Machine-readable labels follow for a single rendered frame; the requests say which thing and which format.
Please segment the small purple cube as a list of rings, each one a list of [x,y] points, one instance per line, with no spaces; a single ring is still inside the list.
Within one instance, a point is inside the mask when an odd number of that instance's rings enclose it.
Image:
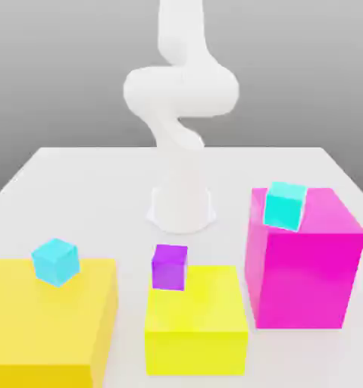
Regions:
[[[186,286],[188,248],[157,244],[152,258],[152,287],[184,291]]]

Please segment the small turquoise cube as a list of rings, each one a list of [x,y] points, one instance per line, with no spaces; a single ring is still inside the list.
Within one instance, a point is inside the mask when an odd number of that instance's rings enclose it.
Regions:
[[[302,222],[307,187],[286,182],[273,182],[265,198],[265,225],[297,231]]]

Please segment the small sky blue cube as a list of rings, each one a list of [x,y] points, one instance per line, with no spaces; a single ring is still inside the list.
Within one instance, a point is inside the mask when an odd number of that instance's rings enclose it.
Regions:
[[[80,272],[78,249],[61,239],[51,239],[35,249],[33,267],[38,279],[60,287]]]

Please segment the large lemon yellow box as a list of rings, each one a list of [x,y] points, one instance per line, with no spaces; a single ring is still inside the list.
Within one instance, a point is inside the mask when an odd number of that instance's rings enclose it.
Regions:
[[[236,267],[191,265],[185,290],[150,287],[144,338],[150,376],[243,375],[248,325]]]

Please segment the large magenta box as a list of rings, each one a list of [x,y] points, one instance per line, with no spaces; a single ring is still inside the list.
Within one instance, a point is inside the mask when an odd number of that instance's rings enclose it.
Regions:
[[[310,188],[298,231],[263,223],[267,190],[251,192],[245,278],[258,329],[340,329],[363,228],[331,188]]]

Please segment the large golden yellow box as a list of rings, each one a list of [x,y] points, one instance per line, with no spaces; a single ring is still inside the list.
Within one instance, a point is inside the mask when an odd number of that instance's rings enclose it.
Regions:
[[[113,259],[83,259],[60,287],[0,259],[0,388],[102,388],[117,311]]]

